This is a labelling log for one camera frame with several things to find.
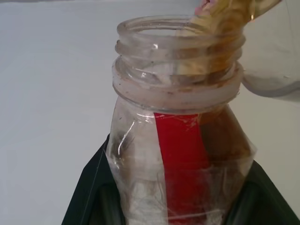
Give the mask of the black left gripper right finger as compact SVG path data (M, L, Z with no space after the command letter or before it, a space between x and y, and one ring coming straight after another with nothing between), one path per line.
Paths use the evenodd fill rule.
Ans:
M254 161L225 223L227 225L298 225L300 220L267 173Z

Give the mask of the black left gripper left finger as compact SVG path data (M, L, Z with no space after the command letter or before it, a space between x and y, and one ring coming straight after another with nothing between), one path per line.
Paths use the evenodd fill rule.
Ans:
M84 167L63 225L124 225L120 195L105 155L109 137Z

